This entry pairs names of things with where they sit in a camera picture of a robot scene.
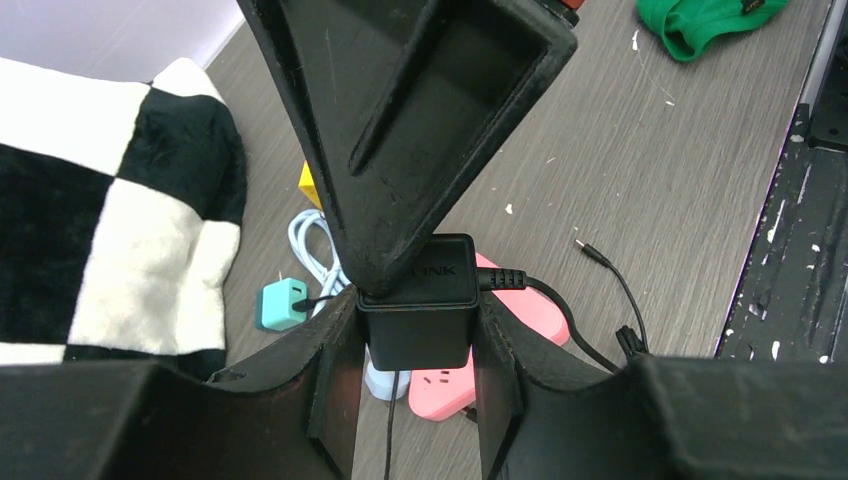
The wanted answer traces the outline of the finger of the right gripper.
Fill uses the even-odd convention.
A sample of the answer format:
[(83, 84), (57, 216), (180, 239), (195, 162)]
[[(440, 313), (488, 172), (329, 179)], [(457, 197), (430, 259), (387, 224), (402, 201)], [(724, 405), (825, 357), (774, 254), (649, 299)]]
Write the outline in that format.
[(240, 3), (342, 268), (383, 295), (577, 48), (574, 1)]

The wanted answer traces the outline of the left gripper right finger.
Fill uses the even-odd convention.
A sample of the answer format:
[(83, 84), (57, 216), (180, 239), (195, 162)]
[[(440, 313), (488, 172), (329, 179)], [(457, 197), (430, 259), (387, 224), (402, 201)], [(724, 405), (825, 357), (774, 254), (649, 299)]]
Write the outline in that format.
[(646, 357), (663, 479), (843, 479), (847, 368)]

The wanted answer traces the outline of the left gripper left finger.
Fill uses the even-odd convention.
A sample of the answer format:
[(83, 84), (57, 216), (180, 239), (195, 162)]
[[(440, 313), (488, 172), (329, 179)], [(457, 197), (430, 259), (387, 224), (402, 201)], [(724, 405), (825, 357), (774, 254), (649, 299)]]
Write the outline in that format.
[(150, 360), (1, 371), (5, 479), (347, 479), (364, 339), (349, 287), (199, 382)]

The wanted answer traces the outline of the black power adapter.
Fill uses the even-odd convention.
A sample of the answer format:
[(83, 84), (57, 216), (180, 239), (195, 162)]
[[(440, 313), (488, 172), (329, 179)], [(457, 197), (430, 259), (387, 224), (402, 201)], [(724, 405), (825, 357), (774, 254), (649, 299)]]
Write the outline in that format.
[[(532, 289), (564, 317), (575, 357), (518, 319), (502, 291)], [(564, 298), (521, 270), (481, 268), (472, 238), (438, 234), (395, 285), (357, 296), (381, 371), (475, 369), (481, 473), (486, 479), (663, 479), (665, 443), (643, 386), (645, 326), (616, 337), (613, 363), (579, 332)]]

